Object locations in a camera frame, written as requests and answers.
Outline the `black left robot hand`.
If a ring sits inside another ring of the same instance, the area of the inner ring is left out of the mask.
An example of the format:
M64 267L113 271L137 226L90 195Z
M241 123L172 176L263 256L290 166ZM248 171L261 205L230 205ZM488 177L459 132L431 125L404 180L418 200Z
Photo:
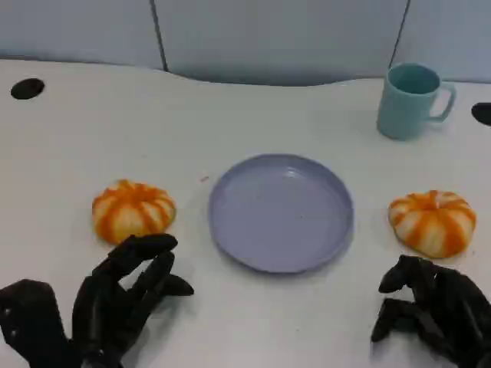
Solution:
M119 367L165 297L193 295L171 272L177 244L169 234L131 235L84 279L72 312L72 340L83 360Z

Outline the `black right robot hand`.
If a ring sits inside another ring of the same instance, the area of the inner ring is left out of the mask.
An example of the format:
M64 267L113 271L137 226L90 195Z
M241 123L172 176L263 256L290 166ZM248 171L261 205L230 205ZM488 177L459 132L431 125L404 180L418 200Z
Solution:
M458 367L490 366L490 302L466 275L416 256L401 255L378 291L408 287L414 300L386 297L371 333L378 343L393 331L416 334Z

